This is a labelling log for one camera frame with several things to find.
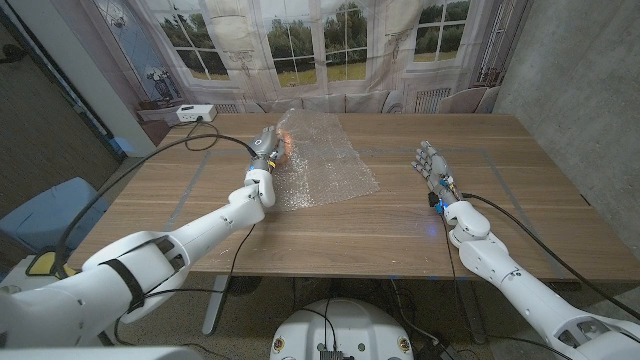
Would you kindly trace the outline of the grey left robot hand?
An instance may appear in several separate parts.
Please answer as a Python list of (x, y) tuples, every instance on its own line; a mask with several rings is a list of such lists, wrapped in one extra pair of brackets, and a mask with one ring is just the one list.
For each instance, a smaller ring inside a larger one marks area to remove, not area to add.
[(249, 166), (250, 170), (260, 169), (271, 172), (289, 158), (288, 135), (275, 126), (264, 128), (251, 140), (249, 146), (255, 152)]

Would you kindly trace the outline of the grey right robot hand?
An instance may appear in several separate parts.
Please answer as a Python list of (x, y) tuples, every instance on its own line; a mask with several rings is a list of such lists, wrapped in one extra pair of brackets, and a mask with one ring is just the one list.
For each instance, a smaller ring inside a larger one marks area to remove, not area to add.
[(411, 166), (427, 182), (429, 206), (443, 215), (449, 205), (461, 199), (461, 195), (446, 160), (438, 150), (426, 140), (423, 140), (420, 145)]

